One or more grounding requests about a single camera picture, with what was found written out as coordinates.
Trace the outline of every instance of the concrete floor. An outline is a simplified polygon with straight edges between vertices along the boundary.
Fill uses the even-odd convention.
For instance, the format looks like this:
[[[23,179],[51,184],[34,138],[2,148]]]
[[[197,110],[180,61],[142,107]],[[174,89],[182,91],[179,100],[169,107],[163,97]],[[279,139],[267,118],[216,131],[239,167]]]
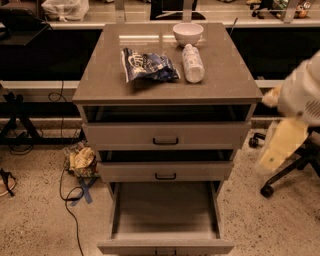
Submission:
[[[244,144],[218,198],[223,238],[235,243],[229,255],[318,255],[320,179],[307,166],[276,183],[275,194],[266,199],[259,190],[268,177],[258,177],[254,170],[258,153],[259,148]],[[34,146],[25,155],[0,146],[1,167],[17,178],[15,196],[0,197],[1,256],[81,255],[75,220],[59,195],[63,163],[62,146]],[[63,174],[64,197],[78,185],[78,178]],[[107,239],[112,200],[100,179],[89,192],[91,203],[82,198],[74,206],[68,203],[68,207],[78,220],[84,255],[100,256],[96,244]]]

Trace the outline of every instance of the bowl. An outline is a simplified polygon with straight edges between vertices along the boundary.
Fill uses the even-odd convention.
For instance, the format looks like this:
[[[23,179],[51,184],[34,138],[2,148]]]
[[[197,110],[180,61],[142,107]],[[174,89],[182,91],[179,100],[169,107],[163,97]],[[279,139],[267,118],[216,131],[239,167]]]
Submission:
[[[181,46],[195,45],[201,38],[203,27],[196,23],[179,23],[173,26],[173,34]]]

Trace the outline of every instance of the drawer front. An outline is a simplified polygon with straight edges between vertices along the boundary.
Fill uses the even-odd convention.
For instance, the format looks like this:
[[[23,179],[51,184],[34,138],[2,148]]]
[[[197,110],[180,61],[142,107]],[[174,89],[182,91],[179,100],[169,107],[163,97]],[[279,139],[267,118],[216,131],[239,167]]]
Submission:
[[[238,149],[250,127],[250,122],[83,124],[96,150]]]
[[[168,182],[227,180],[233,163],[98,163],[97,170],[104,182]]]
[[[103,254],[227,254],[215,189],[210,182],[116,183]]]

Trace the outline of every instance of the cabinet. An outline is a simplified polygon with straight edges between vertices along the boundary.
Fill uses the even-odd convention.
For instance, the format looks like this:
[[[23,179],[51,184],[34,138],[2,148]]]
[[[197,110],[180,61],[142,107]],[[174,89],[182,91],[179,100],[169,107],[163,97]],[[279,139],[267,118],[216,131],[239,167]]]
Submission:
[[[106,25],[73,102],[113,198],[105,254],[227,254],[216,202],[261,93],[222,24],[203,23],[188,83],[174,24]],[[125,82],[120,51],[165,54],[181,79]]]

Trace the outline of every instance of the trash bag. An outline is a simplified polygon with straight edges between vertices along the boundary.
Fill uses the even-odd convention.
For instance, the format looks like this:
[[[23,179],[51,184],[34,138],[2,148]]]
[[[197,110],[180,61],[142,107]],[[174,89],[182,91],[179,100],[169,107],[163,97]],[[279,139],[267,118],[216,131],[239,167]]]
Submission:
[[[81,21],[89,10],[89,0],[46,0],[41,6],[51,20]]]

